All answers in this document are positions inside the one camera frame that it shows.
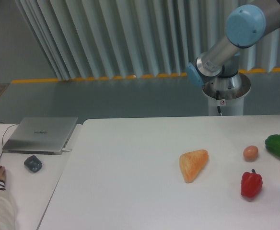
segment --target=silver laptop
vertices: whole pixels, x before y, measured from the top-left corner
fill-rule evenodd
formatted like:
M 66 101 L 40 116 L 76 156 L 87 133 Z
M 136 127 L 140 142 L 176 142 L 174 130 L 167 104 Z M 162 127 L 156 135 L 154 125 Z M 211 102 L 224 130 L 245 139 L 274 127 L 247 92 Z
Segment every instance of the silver laptop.
M 61 154 L 77 122 L 77 117 L 25 117 L 3 152 Z

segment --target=yellow floor stripe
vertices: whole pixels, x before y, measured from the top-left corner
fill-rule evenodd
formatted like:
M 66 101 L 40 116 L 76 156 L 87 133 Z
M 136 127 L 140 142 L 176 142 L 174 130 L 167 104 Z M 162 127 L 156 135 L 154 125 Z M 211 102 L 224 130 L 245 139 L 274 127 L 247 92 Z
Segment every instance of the yellow floor stripe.
M 245 70 L 245 69 L 240 69 L 240 73 L 266 73 L 264 69 L 251 69 L 251 70 Z M 274 68 L 271 72 L 280 72 L 280 68 Z M 186 73 L 181 73 L 180 77 L 186 77 Z M 179 77 L 177 73 L 172 73 L 172 74 L 158 74 L 156 76 L 157 78 L 171 78 L 171 77 Z M 125 78 L 122 76 L 114 76 L 112 80 L 122 80 L 122 79 L 136 79 L 137 77 L 135 75 L 128 75 Z M 154 78 L 153 75 L 151 74 L 145 74 L 142 75 L 141 78 Z M 109 77 L 99 77 L 97 80 L 109 80 Z M 96 79 L 94 77 L 89 77 L 89 78 L 75 78 L 71 80 L 64 80 L 60 81 L 57 78 L 50 78 L 50 79 L 29 79 L 29 80 L 13 80 L 11 81 L 11 84 L 17 84 L 17 83 L 41 83 L 41 82 L 65 82 L 65 81 L 95 81 Z

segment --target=bread slice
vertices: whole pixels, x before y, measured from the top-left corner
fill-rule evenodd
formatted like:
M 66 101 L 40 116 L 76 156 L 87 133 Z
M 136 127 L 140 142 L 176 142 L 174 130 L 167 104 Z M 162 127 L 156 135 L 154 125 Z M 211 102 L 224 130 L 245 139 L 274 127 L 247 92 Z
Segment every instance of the bread slice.
M 208 161 L 208 152 L 204 149 L 187 152 L 179 157 L 179 167 L 186 183 L 192 182 Z

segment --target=egg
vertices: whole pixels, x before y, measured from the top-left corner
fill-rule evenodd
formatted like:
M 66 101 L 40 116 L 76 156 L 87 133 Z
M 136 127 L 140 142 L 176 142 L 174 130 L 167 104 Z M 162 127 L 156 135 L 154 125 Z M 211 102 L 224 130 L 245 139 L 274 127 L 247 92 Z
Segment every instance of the egg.
M 258 148 L 254 145 L 248 146 L 244 150 L 244 158 L 246 161 L 254 161 L 258 156 Z

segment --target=white table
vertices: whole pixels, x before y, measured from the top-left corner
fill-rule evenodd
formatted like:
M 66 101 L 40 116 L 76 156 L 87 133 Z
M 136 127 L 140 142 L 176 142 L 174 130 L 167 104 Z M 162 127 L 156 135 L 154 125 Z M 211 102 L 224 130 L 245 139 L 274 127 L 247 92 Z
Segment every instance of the white table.
M 264 144 L 277 133 L 280 115 L 88 120 L 40 230 L 280 229 L 280 160 Z M 210 159 L 186 184 L 179 156 L 198 149 Z M 240 183 L 252 169 L 263 187 L 249 202 Z
M 0 124 L 0 154 L 2 136 L 11 124 Z M 8 129 L 4 143 L 9 139 L 17 126 Z M 66 146 L 72 149 L 81 130 L 77 125 Z M 6 189 L 12 195 L 16 209 L 16 230 L 35 230 L 41 221 L 57 182 L 72 152 L 62 155 L 36 155 L 42 162 L 42 168 L 37 173 L 30 172 L 24 161 L 32 154 L 4 153 L 0 164 L 6 167 Z

